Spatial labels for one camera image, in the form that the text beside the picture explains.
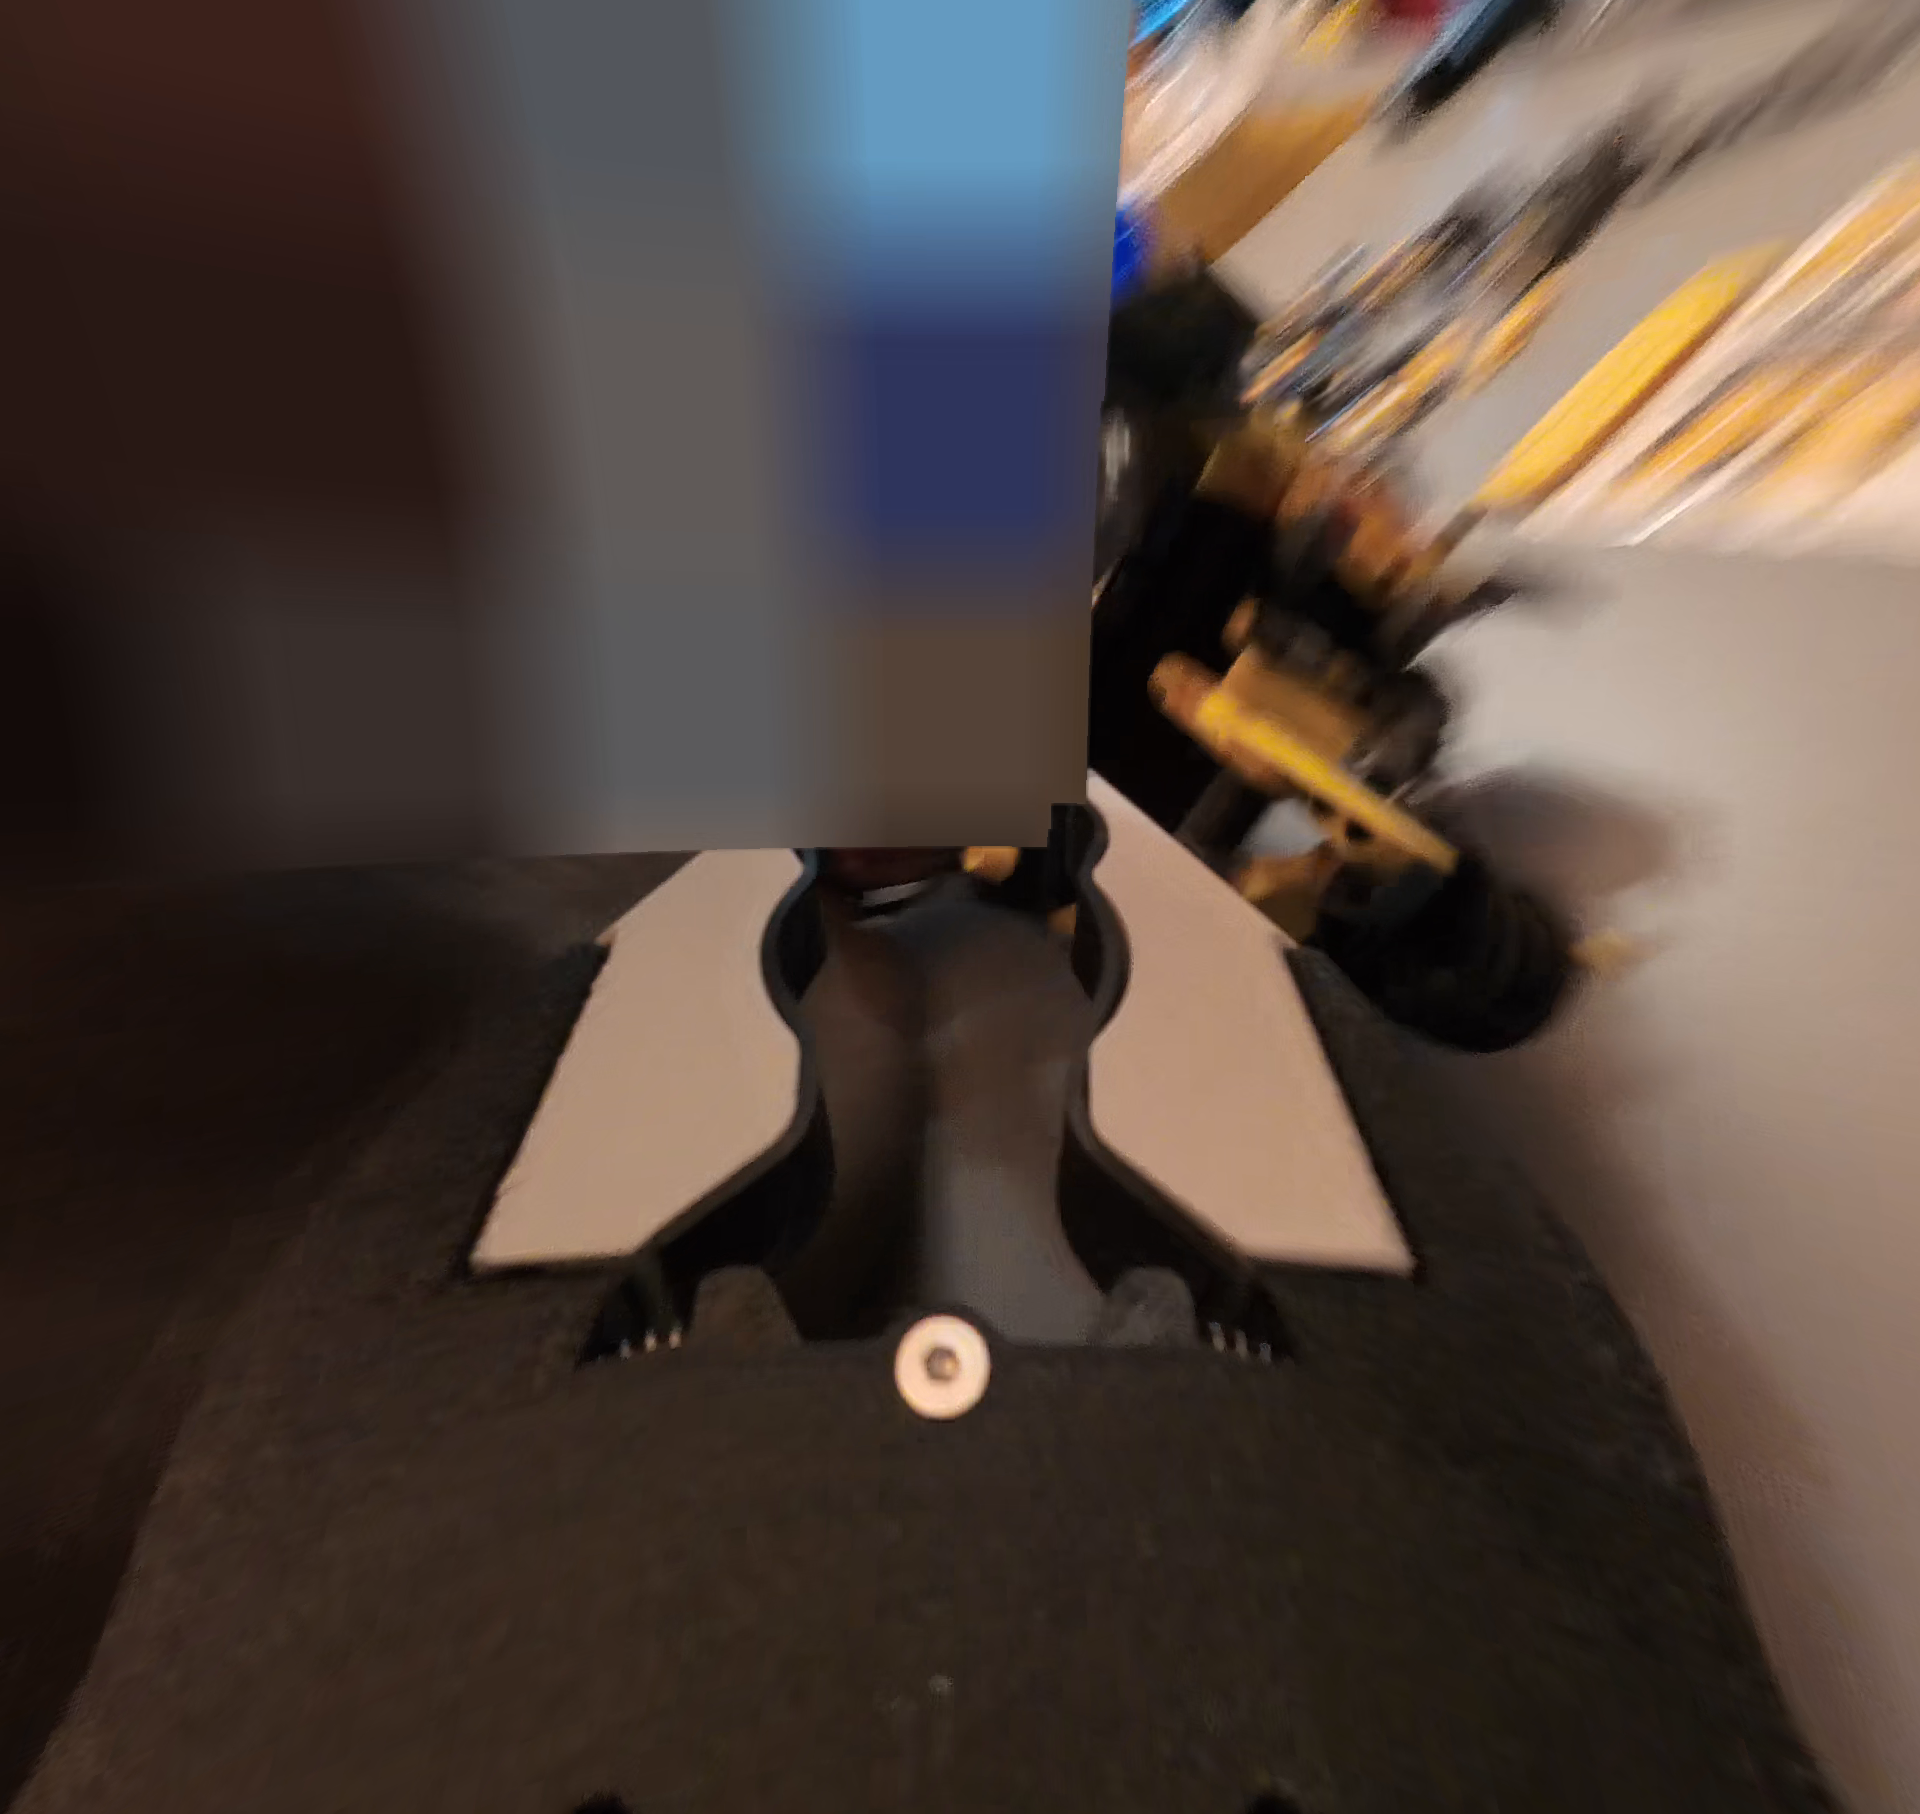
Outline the yellow toy brick vehicle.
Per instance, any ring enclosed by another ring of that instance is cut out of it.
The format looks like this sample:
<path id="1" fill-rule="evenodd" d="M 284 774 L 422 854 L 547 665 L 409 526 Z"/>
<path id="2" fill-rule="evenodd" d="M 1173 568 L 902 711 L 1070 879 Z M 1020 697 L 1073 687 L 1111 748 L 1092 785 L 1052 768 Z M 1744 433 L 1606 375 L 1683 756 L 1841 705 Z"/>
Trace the yellow toy brick vehicle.
<path id="1" fill-rule="evenodd" d="M 1504 329 L 1365 370 L 1379 308 L 1338 279 L 1260 329 L 1206 268 L 1116 269 L 1087 759 L 1392 1022 L 1496 1055 L 1640 945 L 1500 870 L 1435 785 L 1456 706 L 1424 659 L 1525 586 L 1453 577 L 1386 453 Z"/>

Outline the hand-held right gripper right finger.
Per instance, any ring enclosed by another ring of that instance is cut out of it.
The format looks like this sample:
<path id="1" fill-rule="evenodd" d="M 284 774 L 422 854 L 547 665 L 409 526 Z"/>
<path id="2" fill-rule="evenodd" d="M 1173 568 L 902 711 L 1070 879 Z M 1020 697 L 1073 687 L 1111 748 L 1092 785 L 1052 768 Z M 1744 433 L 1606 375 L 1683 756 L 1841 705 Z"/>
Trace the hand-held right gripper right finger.
<path id="1" fill-rule="evenodd" d="M 1408 1280 L 1292 943 L 1100 775 L 1060 811 L 1060 913 L 1087 1004 L 1060 1227 L 1100 1292 L 1169 1275 L 1197 1346 L 1284 1348 L 1280 1271 Z"/>

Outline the person's brown clothing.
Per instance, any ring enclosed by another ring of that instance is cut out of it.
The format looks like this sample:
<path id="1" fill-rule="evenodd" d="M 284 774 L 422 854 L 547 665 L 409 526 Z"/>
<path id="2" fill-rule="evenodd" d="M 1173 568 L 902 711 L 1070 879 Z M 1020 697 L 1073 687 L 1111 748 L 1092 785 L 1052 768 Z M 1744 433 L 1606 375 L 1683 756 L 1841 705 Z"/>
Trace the person's brown clothing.
<path id="1" fill-rule="evenodd" d="M 4 1803 L 284 1225 L 595 900 L 562 859 L 4 888 Z"/>

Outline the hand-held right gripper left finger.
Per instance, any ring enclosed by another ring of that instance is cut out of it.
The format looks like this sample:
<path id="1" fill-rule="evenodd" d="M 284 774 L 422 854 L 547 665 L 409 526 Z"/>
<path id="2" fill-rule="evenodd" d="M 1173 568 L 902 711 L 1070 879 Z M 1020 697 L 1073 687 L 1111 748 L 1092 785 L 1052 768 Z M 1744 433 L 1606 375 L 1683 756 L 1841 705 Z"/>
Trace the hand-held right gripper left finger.
<path id="1" fill-rule="evenodd" d="M 610 1285 L 589 1348 L 679 1348 L 710 1275 L 774 1280 L 828 1213 L 801 997 L 817 859 L 710 849 L 602 937 L 596 970 L 468 1245 L 468 1275 Z"/>

